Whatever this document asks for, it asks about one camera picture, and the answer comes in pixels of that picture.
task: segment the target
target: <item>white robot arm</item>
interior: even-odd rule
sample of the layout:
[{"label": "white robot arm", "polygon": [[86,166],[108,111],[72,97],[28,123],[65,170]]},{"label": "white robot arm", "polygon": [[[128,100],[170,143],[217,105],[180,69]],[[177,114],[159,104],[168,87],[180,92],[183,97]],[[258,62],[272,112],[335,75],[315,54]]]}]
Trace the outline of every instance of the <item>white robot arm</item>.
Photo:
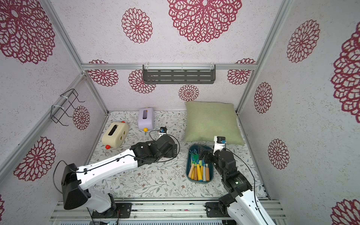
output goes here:
[{"label": "white robot arm", "polygon": [[[225,143],[224,137],[216,138],[215,145],[217,141],[218,144]],[[215,152],[203,149],[200,154],[206,162],[214,164],[229,192],[219,199],[220,212],[233,218],[239,225],[275,225],[254,195],[249,182],[236,167],[233,168],[234,157],[223,146],[224,149],[217,149]],[[65,168],[62,178],[64,209],[85,206],[95,209],[104,218],[113,217],[117,213],[113,196],[91,187],[119,172],[158,162],[162,157],[174,158],[176,153],[177,144],[166,135],[166,128],[162,127],[160,138],[156,141],[137,143],[121,154],[87,166],[76,167],[75,164],[70,164]]]}]

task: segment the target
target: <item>red floral pattern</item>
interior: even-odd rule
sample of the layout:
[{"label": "red floral pattern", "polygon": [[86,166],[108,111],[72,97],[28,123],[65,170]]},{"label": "red floral pattern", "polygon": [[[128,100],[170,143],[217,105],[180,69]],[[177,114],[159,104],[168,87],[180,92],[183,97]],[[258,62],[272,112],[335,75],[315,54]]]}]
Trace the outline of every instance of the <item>red floral pattern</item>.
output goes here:
[{"label": "red floral pattern", "polygon": [[254,95],[254,105],[256,111],[258,113],[265,113],[268,111],[272,100],[273,92],[271,86],[266,82],[261,83],[257,87]]},{"label": "red floral pattern", "polygon": [[360,123],[360,22],[341,49],[340,57],[333,64],[334,98],[340,100],[344,112],[350,112]]},{"label": "red floral pattern", "polygon": [[179,97],[188,102],[193,101],[199,96],[199,89],[195,85],[187,84],[180,88]]},{"label": "red floral pattern", "polygon": [[0,24],[6,57],[37,64],[53,54],[55,33],[37,0],[0,0]]},{"label": "red floral pattern", "polygon": [[19,180],[34,181],[44,176],[54,163],[54,144],[47,137],[40,137],[26,157],[15,168],[14,175]]},{"label": "red floral pattern", "polygon": [[356,199],[352,201],[344,199],[337,202],[335,207],[331,208],[332,225],[359,225],[360,224],[360,202]]},{"label": "red floral pattern", "polygon": [[[106,63],[103,60],[93,60],[89,63]],[[89,76],[98,84],[103,86],[113,86],[117,83],[118,74],[114,69],[96,69],[96,70],[89,70]]]},{"label": "red floral pattern", "polygon": [[129,75],[129,84],[132,89],[139,93],[150,93],[156,88],[156,84],[145,84],[143,79],[143,71],[135,70]]},{"label": "red floral pattern", "polygon": [[274,139],[269,144],[267,151],[270,162],[278,169],[284,169],[289,163],[288,147],[282,140]]},{"label": "red floral pattern", "polygon": [[[255,63],[255,60],[247,58],[236,63]],[[232,84],[240,85],[246,83],[250,75],[251,70],[249,69],[231,69],[228,71],[228,80]]]},{"label": "red floral pattern", "polygon": [[82,105],[78,106],[74,110],[72,120],[74,121],[75,127],[79,130],[85,130],[90,123],[89,111]]},{"label": "red floral pattern", "polygon": [[319,24],[308,20],[301,24],[291,35],[288,44],[288,58],[293,63],[303,61],[312,53],[319,39]]},{"label": "red floral pattern", "polygon": [[1,221],[1,217],[3,215],[3,212],[5,211],[4,209],[4,201],[1,199],[1,195],[0,195],[0,221]]},{"label": "red floral pattern", "polygon": [[197,43],[219,38],[241,8],[241,0],[168,0],[169,15],[181,36]]},{"label": "red floral pattern", "polygon": [[140,9],[126,10],[121,22],[126,36],[135,43],[144,43],[153,34],[149,17]]}]

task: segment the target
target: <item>cable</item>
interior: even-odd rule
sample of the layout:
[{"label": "cable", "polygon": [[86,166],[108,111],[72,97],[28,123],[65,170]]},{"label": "cable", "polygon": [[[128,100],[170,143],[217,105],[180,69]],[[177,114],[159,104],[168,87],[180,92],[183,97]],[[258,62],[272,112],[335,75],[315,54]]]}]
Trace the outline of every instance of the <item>cable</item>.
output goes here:
[{"label": "cable", "polygon": [[151,137],[151,132],[154,132],[154,131],[160,131],[160,130],[152,130],[152,131],[149,131],[149,136],[150,136],[150,138],[151,138],[153,141],[155,141],[155,139],[153,139],[153,137]]},{"label": "cable", "polygon": [[60,193],[62,194],[62,192],[56,187],[55,178],[54,178],[54,177],[55,177],[55,171],[56,171],[56,169],[58,168],[58,165],[59,165],[61,162],[64,162],[65,165],[66,165],[72,172],[81,174],[81,173],[89,172],[89,171],[94,170],[94,169],[96,169],[96,168],[105,166],[105,165],[107,165],[107,164],[109,164],[109,163],[112,163],[112,162],[114,162],[114,161],[118,161],[119,159],[124,158],[124,157],[126,157],[126,156],[131,156],[131,157],[134,157],[134,159],[139,159],[139,160],[143,160],[143,161],[146,161],[146,162],[168,162],[168,161],[170,161],[170,160],[173,160],[173,159],[175,159],[175,158],[178,156],[178,154],[180,153],[180,143],[179,143],[179,141],[178,141],[178,139],[177,139],[176,137],[172,136],[171,134],[168,134],[168,135],[171,136],[171,137],[173,137],[173,138],[175,138],[175,140],[177,141],[177,143],[178,143],[178,145],[179,145],[179,149],[178,149],[178,151],[177,151],[177,153],[176,153],[176,156],[175,156],[174,158],[171,158],[171,159],[165,160],[165,161],[150,161],[150,160],[138,158],[138,157],[136,157],[136,156],[127,154],[127,155],[124,155],[124,156],[122,156],[122,157],[120,157],[120,158],[116,158],[116,159],[114,159],[114,160],[112,160],[112,161],[110,161],[110,162],[107,162],[107,163],[105,163],[105,164],[102,164],[102,165],[99,165],[99,166],[97,166],[97,167],[90,168],[89,170],[81,171],[81,172],[77,172],[77,171],[72,170],[72,169],[69,167],[69,165],[68,165],[64,160],[60,160],[60,161],[58,162],[58,164],[56,165],[56,167],[55,167],[55,169],[54,169],[54,172],[53,172],[53,184],[54,184],[54,187],[56,188],[56,190],[57,190],[58,192],[60,192]]},{"label": "cable", "polygon": [[93,216],[91,215],[89,208],[87,208],[87,211],[89,212],[90,217],[91,217],[91,220],[93,221],[93,223],[94,223],[94,225],[95,225],[95,222],[94,222]]},{"label": "cable", "polygon": [[119,225],[120,213],[121,213],[120,210],[117,210],[117,221],[115,225]]},{"label": "cable", "polygon": [[266,225],[268,225],[267,221],[265,220],[264,216],[262,215],[262,213],[261,213],[261,211],[260,211],[259,206],[257,205],[256,195],[255,195],[255,177],[254,177],[254,175],[252,174],[249,166],[248,166],[248,165],[244,162],[244,160],[242,160],[239,156],[235,155],[235,153],[233,153],[232,151],[230,151],[230,150],[227,149],[227,148],[225,148],[225,149],[228,150],[229,152],[231,152],[234,156],[238,157],[238,158],[248,167],[248,169],[249,169],[249,171],[250,171],[250,173],[251,173],[251,175],[252,175],[252,178],[254,178],[254,201],[255,201],[256,207],[258,208],[259,213],[260,213],[262,219],[265,221]]},{"label": "cable", "polygon": [[58,165],[61,163],[61,161],[63,161],[63,160],[60,160],[59,162],[58,162],[58,164],[56,165],[56,167],[55,167],[55,169],[54,169],[54,172],[53,172],[53,183],[54,183],[54,187],[56,188],[56,190],[58,190],[58,192],[60,192],[61,194],[62,194],[62,192],[56,187],[56,184],[55,184],[55,178],[54,178],[54,176],[55,176],[55,171],[56,171],[56,168],[58,167]]}]

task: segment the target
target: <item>green pillow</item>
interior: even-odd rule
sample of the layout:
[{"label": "green pillow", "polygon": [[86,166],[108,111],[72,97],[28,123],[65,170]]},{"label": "green pillow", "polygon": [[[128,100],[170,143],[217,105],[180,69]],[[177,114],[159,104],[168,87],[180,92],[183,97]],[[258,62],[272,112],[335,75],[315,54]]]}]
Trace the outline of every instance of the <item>green pillow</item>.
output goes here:
[{"label": "green pillow", "polygon": [[223,136],[228,144],[244,145],[233,104],[186,102],[185,141],[214,141]]}]

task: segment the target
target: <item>blue plastic tray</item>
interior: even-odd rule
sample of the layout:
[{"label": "blue plastic tray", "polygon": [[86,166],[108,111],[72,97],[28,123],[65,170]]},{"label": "blue plastic tray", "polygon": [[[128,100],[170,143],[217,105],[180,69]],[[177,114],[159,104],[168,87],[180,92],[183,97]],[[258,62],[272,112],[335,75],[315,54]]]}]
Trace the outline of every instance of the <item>blue plastic tray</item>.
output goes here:
[{"label": "blue plastic tray", "polygon": [[[201,145],[201,147],[211,150],[211,148],[210,148],[209,146],[206,146],[206,145]],[[199,184],[207,184],[207,183],[211,182],[211,181],[212,181],[212,178],[214,177],[214,168],[213,168],[213,165],[212,165],[211,163],[208,164],[208,165],[209,165],[210,181],[192,180],[190,177],[188,177],[188,174],[189,174],[190,168],[191,168],[191,154],[190,154],[190,150],[198,149],[198,148],[199,148],[199,145],[197,145],[197,144],[192,145],[192,146],[189,148],[188,163],[187,163],[187,165],[186,165],[186,177],[187,177],[191,182],[199,183]]]}]

